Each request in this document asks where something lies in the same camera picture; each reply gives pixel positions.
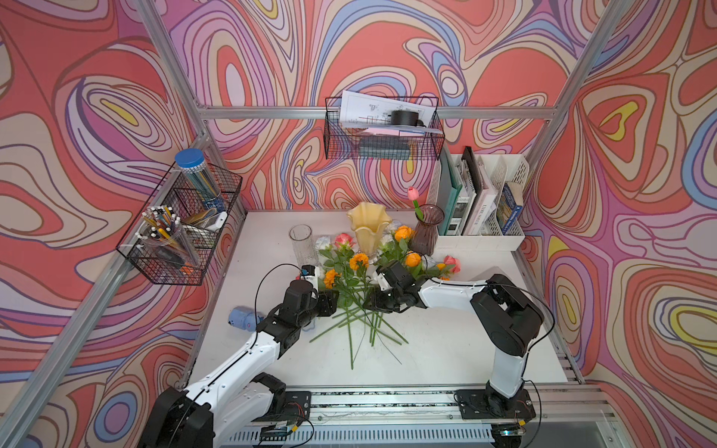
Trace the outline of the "large pink rose flower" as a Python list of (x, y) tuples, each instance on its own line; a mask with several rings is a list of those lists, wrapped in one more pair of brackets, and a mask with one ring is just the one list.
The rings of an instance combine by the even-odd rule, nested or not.
[(452, 256), (446, 256), (443, 265), (443, 271), (447, 274), (457, 274), (461, 271), (460, 261)]

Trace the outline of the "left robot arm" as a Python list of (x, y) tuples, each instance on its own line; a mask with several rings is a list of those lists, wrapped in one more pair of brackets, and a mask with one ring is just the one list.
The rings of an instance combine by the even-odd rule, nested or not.
[(304, 265), (281, 304), (256, 324), (249, 340), (204, 378), (156, 399), (139, 447), (220, 447), (252, 421), (299, 418), (286, 406), (286, 385), (266, 370), (297, 343), (316, 317), (337, 310), (338, 293), (319, 290), (317, 266)]

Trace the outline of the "pink tulip flower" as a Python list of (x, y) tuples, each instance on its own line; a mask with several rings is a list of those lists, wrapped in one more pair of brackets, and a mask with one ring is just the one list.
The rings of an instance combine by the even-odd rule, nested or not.
[(421, 205), (420, 205), (420, 203), (419, 203), (420, 193), (418, 192), (418, 190), (417, 190), (416, 188), (411, 187), (411, 188), (409, 188), (409, 189), (407, 190), (407, 194), (408, 194), (409, 200), (411, 201), (411, 203), (412, 203), (412, 205), (413, 205), (413, 207), (414, 207), (414, 211), (415, 211), (415, 214), (416, 214), (416, 218), (417, 218), (418, 220), (423, 220), (423, 219), (424, 219), (424, 213), (423, 213), (423, 211), (422, 211), (422, 209), (421, 209)]

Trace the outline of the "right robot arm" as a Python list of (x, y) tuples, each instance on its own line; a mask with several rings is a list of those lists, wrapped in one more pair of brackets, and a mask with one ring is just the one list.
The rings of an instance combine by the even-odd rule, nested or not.
[(377, 269), (363, 307), (402, 314), (411, 308), (446, 308), (473, 313), (495, 347), (484, 388), (460, 389), (454, 398), (465, 420), (511, 419), (530, 422), (537, 416), (524, 373), (528, 353), (543, 326), (543, 312), (507, 276), (494, 274), (479, 283), (444, 281), (423, 274), (415, 278), (393, 261)]

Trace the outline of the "orange marigold flower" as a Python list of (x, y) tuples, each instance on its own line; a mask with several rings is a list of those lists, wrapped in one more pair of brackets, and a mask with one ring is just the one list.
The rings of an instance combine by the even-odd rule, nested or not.
[(370, 263), (369, 257), (360, 252), (354, 254), (349, 259), (347, 272), (351, 274), (347, 284), (351, 297), (349, 321), (362, 324), (367, 333), (368, 345), (408, 345), (406, 337), (388, 323), (388, 312), (378, 310), (378, 299), (373, 295), (379, 293), (380, 289), (376, 268)]
[(335, 269), (329, 270), (326, 272), (324, 278), (323, 278), (323, 284), (325, 289), (334, 289), (337, 279), (341, 277), (341, 274), (339, 274)]

